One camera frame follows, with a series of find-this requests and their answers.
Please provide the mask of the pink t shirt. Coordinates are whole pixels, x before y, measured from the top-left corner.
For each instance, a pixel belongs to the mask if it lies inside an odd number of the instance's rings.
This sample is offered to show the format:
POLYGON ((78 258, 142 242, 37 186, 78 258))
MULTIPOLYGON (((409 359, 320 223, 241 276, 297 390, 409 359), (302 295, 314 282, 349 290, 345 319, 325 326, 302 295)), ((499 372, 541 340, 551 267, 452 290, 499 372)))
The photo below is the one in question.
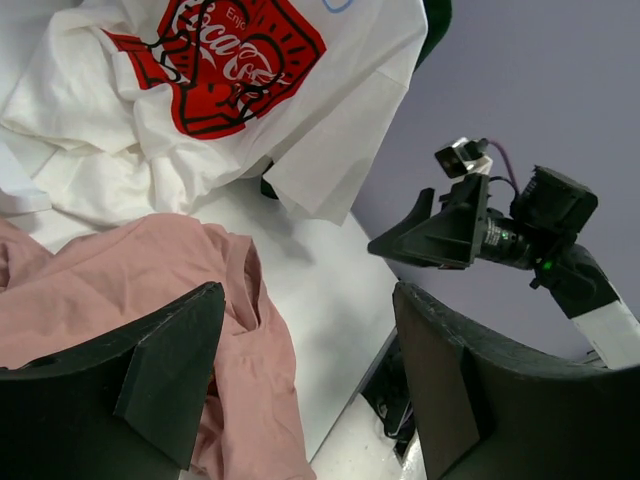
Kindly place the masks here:
POLYGON ((153 214, 52 253, 1 225, 1 363, 15 369, 153 313, 207 282, 222 333, 191 457, 212 479, 310 479, 289 330, 251 238, 153 214))

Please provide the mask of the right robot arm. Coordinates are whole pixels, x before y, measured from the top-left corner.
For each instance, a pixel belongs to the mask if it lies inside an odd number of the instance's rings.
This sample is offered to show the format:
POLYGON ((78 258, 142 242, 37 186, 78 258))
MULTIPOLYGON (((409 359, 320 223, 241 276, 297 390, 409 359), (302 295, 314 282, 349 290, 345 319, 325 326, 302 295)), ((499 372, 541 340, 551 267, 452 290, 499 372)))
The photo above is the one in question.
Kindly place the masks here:
POLYGON ((530 270, 589 340, 600 366, 554 357, 452 310, 420 287, 393 293, 397 332, 430 479, 635 479, 639 323, 578 235, 598 205, 584 185, 536 167, 508 214, 490 177, 440 198, 423 190, 369 243, 401 263, 463 270, 478 259, 530 270))

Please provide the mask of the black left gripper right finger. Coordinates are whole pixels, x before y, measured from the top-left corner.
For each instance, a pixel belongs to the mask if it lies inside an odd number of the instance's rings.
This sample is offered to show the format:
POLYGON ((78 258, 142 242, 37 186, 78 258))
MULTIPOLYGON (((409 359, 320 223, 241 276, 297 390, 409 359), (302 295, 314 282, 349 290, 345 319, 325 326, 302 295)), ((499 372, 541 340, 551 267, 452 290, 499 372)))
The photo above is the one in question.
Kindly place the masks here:
POLYGON ((393 305, 431 479, 635 479, 639 371, 542 353, 400 282, 393 305))

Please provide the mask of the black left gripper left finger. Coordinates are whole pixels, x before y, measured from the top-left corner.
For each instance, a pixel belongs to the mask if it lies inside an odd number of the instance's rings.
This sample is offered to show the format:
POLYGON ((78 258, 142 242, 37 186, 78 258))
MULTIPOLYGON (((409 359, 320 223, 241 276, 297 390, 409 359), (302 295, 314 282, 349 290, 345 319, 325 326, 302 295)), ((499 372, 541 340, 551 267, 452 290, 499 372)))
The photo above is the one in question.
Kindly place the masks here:
POLYGON ((189 469, 221 335, 208 282, 56 354, 1 370, 4 479, 176 479, 189 469))

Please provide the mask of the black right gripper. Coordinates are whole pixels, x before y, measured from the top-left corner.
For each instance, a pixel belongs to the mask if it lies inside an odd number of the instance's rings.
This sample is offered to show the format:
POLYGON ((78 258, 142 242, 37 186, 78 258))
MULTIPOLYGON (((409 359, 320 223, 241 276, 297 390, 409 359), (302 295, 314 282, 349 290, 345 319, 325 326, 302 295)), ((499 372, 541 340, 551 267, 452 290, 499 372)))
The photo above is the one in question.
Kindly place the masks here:
POLYGON ((371 240, 370 254, 421 268, 467 268, 480 258, 519 270, 550 270, 598 207, 583 184, 535 166, 507 215, 488 206, 500 178, 470 174, 437 197, 422 190, 409 214, 371 240))

